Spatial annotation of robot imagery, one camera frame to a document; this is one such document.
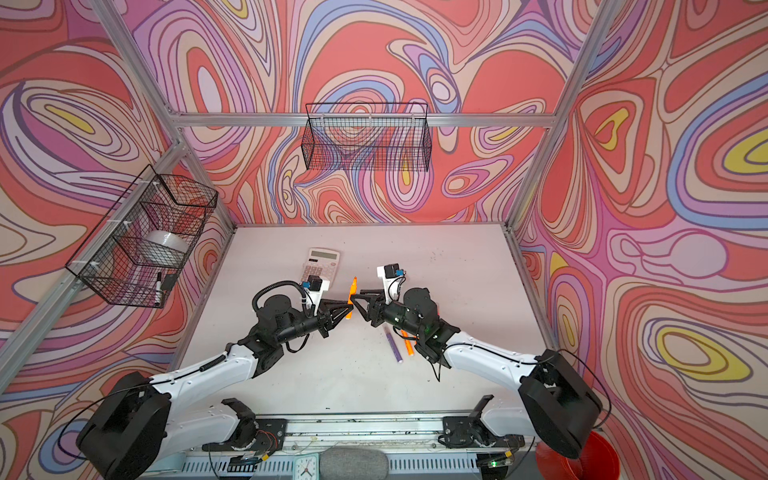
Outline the orange marker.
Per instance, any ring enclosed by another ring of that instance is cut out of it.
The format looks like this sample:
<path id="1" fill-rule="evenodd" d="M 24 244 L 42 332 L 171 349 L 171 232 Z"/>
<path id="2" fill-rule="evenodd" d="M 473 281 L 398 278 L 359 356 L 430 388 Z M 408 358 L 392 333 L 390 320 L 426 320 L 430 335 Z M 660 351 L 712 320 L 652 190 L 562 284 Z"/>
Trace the orange marker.
<path id="1" fill-rule="evenodd" d="M 350 289 L 349 289 L 349 295 L 348 295 L 348 305 L 349 305 L 349 311 L 347 312 L 347 315 L 345 316 L 345 319 L 351 319 L 353 312 L 355 310 L 354 302 L 352 301 L 352 296 L 357 293 L 358 289 L 358 277 L 353 277 L 353 281 L 351 283 Z"/>
<path id="2" fill-rule="evenodd" d="M 414 348 L 413 348 L 413 338 L 405 331 L 402 331 L 400 333 L 401 338 L 404 340 L 406 352 L 408 356 L 413 356 L 415 354 Z"/>

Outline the purple marker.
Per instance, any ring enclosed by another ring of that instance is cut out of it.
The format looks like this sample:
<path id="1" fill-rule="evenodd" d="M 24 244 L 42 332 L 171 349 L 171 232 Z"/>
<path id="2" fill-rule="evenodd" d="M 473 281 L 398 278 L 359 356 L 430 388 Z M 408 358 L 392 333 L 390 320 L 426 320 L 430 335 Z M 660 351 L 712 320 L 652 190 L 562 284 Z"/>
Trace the purple marker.
<path id="1" fill-rule="evenodd" d="M 401 353 L 399 351 L 399 348 L 398 348 L 397 342 L 395 340 L 395 337 L 393 335 L 393 332 L 392 332 L 392 330 L 389 327 L 385 328 L 385 337 L 386 337 L 386 339 L 388 341 L 388 344 L 389 344 L 389 346 L 391 348 L 391 351 L 392 351 L 392 353 L 394 355 L 394 358 L 395 358 L 396 362 L 398 364 L 401 364 L 403 362 L 403 357 L 402 357 L 402 355 L 401 355 Z"/>

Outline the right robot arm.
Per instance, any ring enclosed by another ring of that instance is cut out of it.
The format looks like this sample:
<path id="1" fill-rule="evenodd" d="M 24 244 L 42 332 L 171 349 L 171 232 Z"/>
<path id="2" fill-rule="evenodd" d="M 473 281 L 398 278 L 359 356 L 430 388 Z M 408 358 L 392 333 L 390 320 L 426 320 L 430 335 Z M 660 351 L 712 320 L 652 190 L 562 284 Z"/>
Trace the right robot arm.
<path id="1" fill-rule="evenodd" d="M 400 302 L 364 290 L 351 302 L 371 326 L 407 333 L 434 374 L 458 369 L 517 392 L 539 439 L 563 457 L 581 457 L 603 405 L 560 352 L 523 354 L 480 341 L 441 318 L 426 288 L 408 290 Z"/>

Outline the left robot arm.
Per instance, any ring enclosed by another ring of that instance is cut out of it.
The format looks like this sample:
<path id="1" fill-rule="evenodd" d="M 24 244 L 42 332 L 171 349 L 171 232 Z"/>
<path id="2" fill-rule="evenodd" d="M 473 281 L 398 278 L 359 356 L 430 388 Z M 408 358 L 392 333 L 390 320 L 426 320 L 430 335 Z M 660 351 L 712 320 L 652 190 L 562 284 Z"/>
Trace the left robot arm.
<path id="1" fill-rule="evenodd" d="M 105 479 L 136 479 L 156 461 L 206 444 L 247 450 L 260 429 L 236 398 L 197 410 L 195 404 L 231 385 L 266 373 L 288 342 L 313 332 L 327 336 L 351 311 L 348 301 L 322 300 L 298 310 L 289 297 L 270 297 L 256 324 L 225 350 L 181 370 L 122 377 L 76 438 L 83 456 Z"/>

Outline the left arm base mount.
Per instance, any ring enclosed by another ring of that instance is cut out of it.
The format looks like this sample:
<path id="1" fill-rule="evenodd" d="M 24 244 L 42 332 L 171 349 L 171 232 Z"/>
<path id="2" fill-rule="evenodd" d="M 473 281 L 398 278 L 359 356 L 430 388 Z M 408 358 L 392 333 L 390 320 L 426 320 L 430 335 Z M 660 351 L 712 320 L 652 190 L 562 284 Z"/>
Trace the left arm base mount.
<path id="1" fill-rule="evenodd" d="M 285 418 L 257 417 L 238 425 L 229 440 L 204 444 L 201 449 L 205 452 L 274 453 L 283 449 L 287 426 Z"/>

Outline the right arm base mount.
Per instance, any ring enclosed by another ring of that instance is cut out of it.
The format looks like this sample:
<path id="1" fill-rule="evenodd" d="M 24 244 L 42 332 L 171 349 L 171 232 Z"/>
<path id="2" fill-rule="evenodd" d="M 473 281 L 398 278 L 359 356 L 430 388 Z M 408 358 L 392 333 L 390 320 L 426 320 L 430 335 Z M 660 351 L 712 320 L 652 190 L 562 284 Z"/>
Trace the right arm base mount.
<path id="1" fill-rule="evenodd" d="M 517 451 L 526 444 L 524 436 L 497 436 L 480 420 L 468 415 L 444 416 L 437 442 L 448 449 L 504 448 L 512 451 Z"/>

